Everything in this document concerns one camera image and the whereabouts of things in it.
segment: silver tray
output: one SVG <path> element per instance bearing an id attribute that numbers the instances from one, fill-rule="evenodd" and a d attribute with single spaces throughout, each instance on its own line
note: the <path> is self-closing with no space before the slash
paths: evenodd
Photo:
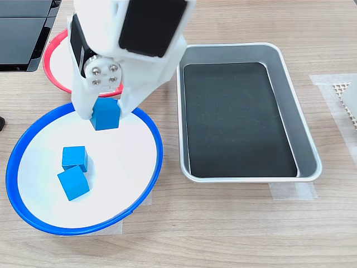
<path id="1" fill-rule="evenodd" d="M 184 67 L 191 64 L 261 63 L 267 70 L 279 114 L 297 168 L 294 177 L 199 178 L 190 170 L 187 140 Z M 196 183 L 269 183 L 313 181 L 322 173 L 322 163 L 303 116 L 279 48 L 268 43 L 190 45 L 177 68 L 178 131 L 180 167 Z"/>

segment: blue block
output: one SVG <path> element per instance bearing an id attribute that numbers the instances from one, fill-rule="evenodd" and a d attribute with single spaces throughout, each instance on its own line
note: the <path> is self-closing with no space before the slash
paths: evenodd
<path id="1" fill-rule="evenodd" d="M 89 192 L 89 186 L 79 166 L 67 169 L 57 175 L 69 201 Z"/>
<path id="2" fill-rule="evenodd" d="M 113 98 L 98 98 L 90 120 L 95 130 L 109 130 L 119 127 L 120 107 Z"/>
<path id="3" fill-rule="evenodd" d="M 88 154 L 84 146 L 64 147 L 62 152 L 62 167 L 64 170 L 80 166 L 83 172 L 88 170 Z"/>

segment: black panel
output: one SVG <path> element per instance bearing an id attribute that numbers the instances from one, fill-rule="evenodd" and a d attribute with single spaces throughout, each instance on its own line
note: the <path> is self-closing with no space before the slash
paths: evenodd
<path id="1" fill-rule="evenodd" d="M 5 119 L 0 116 L 0 131 L 2 131 L 2 128 L 5 126 Z"/>
<path id="2" fill-rule="evenodd" d="M 0 0 L 0 17 L 46 18 L 52 0 Z"/>
<path id="3" fill-rule="evenodd" d="M 130 52 L 163 57 L 186 6 L 184 0 L 131 0 L 119 46 Z"/>
<path id="4" fill-rule="evenodd" d="M 0 64 L 28 64 L 46 18 L 0 18 Z"/>
<path id="5" fill-rule="evenodd" d="M 71 45 L 81 75 L 85 77 L 83 65 L 90 57 L 96 55 L 96 53 L 89 48 L 87 42 L 85 41 L 77 14 L 73 15 L 71 25 Z"/>
<path id="6" fill-rule="evenodd" d="M 297 175 L 262 64 L 188 65 L 184 80 L 192 175 Z"/>

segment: wooden surface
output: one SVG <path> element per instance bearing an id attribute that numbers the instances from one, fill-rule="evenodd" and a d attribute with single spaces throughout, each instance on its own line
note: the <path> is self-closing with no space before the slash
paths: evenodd
<path id="1" fill-rule="evenodd" d="M 63 1 L 50 39 L 66 27 Z M 273 200 L 268 184 L 193 184 L 179 169 L 175 78 L 143 108 L 160 129 L 165 160 L 152 205 L 123 234 L 56 237 L 16 214 L 6 193 L 10 153 L 24 131 L 70 101 L 34 73 L 0 73 L 0 267 L 357 267 L 357 168 L 310 74 L 357 73 L 357 5 L 345 1 L 199 0 L 190 44 L 266 41 L 283 52 L 320 152 L 313 201 Z"/>

